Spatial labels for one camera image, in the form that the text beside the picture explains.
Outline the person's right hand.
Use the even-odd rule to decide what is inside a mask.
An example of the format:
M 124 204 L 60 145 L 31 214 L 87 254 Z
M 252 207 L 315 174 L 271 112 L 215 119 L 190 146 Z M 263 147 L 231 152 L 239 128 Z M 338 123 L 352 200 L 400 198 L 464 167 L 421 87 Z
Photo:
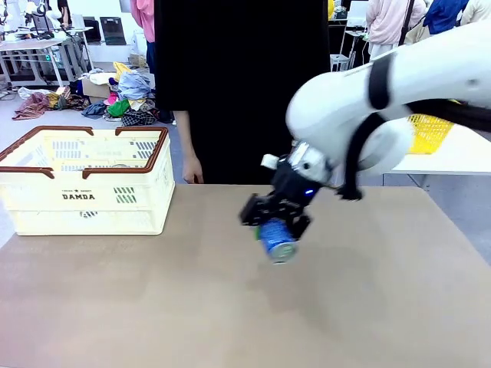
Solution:
M 203 184 L 203 171 L 196 156 L 185 156 L 183 159 L 183 179 L 189 184 Z

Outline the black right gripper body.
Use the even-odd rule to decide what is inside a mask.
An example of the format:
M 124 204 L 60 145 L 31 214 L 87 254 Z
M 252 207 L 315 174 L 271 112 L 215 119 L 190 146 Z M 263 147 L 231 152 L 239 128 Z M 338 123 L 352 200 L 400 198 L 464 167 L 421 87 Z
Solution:
M 318 191 L 327 185 L 328 163 L 323 156 L 301 158 L 291 163 L 291 157 L 281 156 L 272 178 L 268 205 L 272 211 L 303 211 Z

